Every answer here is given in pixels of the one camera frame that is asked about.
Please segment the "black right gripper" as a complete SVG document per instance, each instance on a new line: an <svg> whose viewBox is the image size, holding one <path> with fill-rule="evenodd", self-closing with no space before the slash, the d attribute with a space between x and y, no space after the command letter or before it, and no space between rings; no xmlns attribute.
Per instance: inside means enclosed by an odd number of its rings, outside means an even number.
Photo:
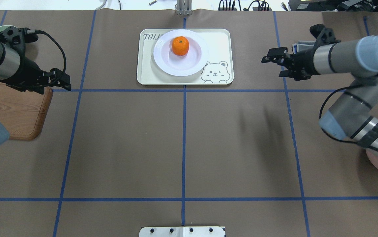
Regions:
<svg viewBox="0 0 378 237"><path fill-rule="evenodd" d="M312 76L317 75L314 67L315 50L303 50L296 54L289 54L287 47L271 48L261 63L281 64L285 70L280 71L280 77L292 78L296 81L309 80Z"/></svg>

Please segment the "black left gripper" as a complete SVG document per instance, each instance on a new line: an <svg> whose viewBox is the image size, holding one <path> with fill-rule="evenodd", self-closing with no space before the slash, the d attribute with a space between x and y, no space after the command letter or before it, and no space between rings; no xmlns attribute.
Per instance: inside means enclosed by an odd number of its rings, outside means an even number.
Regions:
<svg viewBox="0 0 378 237"><path fill-rule="evenodd" d="M17 72L12 77L2 80L2 83L20 92L29 91L44 94L45 87L61 87L64 90L71 91L70 76L63 73L58 77L60 72L56 68L51 72L45 72L34 61L21 58Z"/></svg>

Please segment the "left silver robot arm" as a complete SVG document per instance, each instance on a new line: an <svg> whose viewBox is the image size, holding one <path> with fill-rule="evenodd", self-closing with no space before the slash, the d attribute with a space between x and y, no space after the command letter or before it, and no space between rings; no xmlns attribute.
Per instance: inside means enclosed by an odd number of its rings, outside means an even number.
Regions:
<svg viewBox="0 0 378 237"><path fill-rule="evenodd" d="M0 27L0 145L9 139L35 139L53 97L51 88L72 89L62 48L63 69L44 71L26 57L26 44L36 42L39 34L53 39L42 30Z"/></svg>

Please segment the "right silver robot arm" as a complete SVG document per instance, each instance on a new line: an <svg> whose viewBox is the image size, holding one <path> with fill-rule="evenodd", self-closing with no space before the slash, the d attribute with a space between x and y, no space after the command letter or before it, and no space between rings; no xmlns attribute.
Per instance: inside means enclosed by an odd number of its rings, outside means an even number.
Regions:
<svg viewBox="0 0 378 237"><path fill-rule="evenodd" d="M314 75L349 73L354 81L327 112L320 112L319 125L335 140L376 152L378 156L378 118L370 115L378 103L378 36L340 42L330 30L323 30L312 48L288 53L286 47L269 49L262 63L275 63L285 69L280 77L296 81Z"/></svg>

